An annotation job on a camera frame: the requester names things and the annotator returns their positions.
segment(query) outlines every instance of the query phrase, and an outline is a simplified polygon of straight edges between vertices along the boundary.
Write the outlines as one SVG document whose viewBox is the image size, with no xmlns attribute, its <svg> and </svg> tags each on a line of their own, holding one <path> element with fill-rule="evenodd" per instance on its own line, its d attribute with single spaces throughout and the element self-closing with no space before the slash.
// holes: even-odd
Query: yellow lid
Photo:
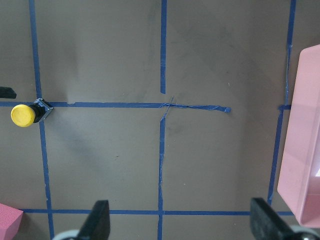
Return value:
<svg viewBox="0 0 320 240">
<path fill-rule="evenodd" d="M 24 104 L 15 106 L 11 111 L 11 119 L 19 127 L 29 127 L 34 123 L 35 117 L 34 110 Z"/>
</svg>

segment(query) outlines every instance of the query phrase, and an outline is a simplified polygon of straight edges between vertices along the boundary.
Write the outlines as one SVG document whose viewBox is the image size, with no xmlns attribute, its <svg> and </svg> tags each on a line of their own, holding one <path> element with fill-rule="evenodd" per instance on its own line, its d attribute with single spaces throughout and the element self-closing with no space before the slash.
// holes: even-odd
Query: pink box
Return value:
<svg viewBox="0 0 320 240">
<path fill-rule="evenodd" d="M 0 203 L 0 240 L 12 240 L 19 230 L 23 211 Z"/>
<path fill-rule="evenodd" d="M 300 53 L 278 192 L 299 224 L 320 227 L 320 45 Z"/>
</svg>

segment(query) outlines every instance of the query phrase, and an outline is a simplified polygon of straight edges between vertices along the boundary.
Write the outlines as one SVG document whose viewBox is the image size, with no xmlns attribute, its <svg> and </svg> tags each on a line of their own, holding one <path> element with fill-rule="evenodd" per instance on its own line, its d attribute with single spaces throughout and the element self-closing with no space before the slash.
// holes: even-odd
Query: pink cube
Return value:
<svg viewBox="0 0 320 240">
<path fill-rule="evenodd" d="M 278 192 L 299 224 L 320 228 L 320 45 L 300 53 Z"/>
<path fill-rule="evenodd" d="M 11 240 L 17 234 L 23 211 L 0 203 L 0 240 Z"/>
</svg>

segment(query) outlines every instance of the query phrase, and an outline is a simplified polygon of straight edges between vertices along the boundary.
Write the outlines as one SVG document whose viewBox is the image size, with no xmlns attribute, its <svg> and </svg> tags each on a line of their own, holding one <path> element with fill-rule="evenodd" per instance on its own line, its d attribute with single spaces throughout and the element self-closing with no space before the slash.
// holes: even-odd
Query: gray floor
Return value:
<svg viewBox="0 0 320 240">
<path fill-rule="evenodd" d="M 40 82 L 49 102 L 221 105 L 171 107 L 163 160 L 162 239 L 253 239 L 252 197 L 267 198 L 285 100 L 290 0 L 168 0 L 166 94 L 160 93 L 161 0 L 36 0 Z M 289 70 L 320 43 L 320 2 L 298 1 Z M 1 1 L 1 86 L 36 99 L 29 4 Z M 0 203 L 29 210 L 15 240 L 50 239 L 39 125 L 15 126 L 0 107 Z M 53 210 L 158 210 L 160 120 L 165 108 L 56 107 L 45 121 Z M 277 176 L 290 111 L 285 111 Z M 289 211 L 274 191 L 272 206 Z M 57 234 L 86 214 L 54 213 Z M 291 224 L 293 216 L 283 217 Z M 155 240 L 156 214 L 112 214 L 111 240 Z"/>
</svg>

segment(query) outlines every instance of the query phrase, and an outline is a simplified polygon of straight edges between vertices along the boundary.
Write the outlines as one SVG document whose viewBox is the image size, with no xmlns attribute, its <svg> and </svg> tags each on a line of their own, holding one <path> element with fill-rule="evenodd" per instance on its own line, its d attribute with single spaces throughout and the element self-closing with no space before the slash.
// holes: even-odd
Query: pink tray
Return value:
<svg viewBox="0 0 320 240">
<path fill-rule="evenodd" d="M 299 224 L 320 228 L 320 45 L 300 53 L 278 192 Z"/>
</svg>

